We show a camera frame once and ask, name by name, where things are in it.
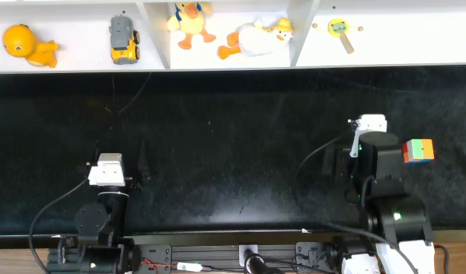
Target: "black tabletop surface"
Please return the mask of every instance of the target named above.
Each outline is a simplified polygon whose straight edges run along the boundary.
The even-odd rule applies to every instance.
[[[258,72],[0,75],[0,235],[77,185],[94,143],[152,182],[130,193],[127,234],[316,228],[357,223],[345,186],[315,180],[347,119],[383,113],[402,141],[429,138],[436,159],[405,165],[407,191],[435,228],[466,228],[466,66]],[[37,234],[74,231],[97,198],[83,187],[50,208]]]

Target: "colorful cube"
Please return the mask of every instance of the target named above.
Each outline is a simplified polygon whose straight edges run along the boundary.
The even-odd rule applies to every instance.
[[[431,139],[412,139],[402,147],[404,163],[421,163],[434,159]]]

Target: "wooden floor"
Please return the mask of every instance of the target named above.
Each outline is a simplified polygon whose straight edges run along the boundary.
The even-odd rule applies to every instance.
[[[450,254],[449,272],[466,274],[466,243],[439,243],[446,247]],[[43,263],[46,264],[47,250],[37,250]],[[445,274],[443,265],[445,254],[436,250],[436,274]],[[35,259],[29,250],[0,250],[0,274],[41,274]]]

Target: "yellow toy truck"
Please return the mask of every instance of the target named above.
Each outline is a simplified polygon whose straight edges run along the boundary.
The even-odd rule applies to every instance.
[[[140,59],[140,34],[132,20],[125,16],[111,19],[111,58],[117,65],[135,64]]]

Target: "blue vest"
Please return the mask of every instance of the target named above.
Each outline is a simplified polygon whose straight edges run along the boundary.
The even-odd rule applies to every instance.
[[[200,5],[199,3],[197,3],[197,10],[198,10],[198,11],[202,11],[202,9],[203,9],[203,8],[201,8],[201,5]],[[181,22],[181,21],[182,21],[182,18],[180,17],[179,12],[180,12],[180,9],[179,9],[179,7],[178,7],[177,4],[176,4],[176,5],[175,5],[175,17],[177,18],[177,20],[178,20],[179,22]]]

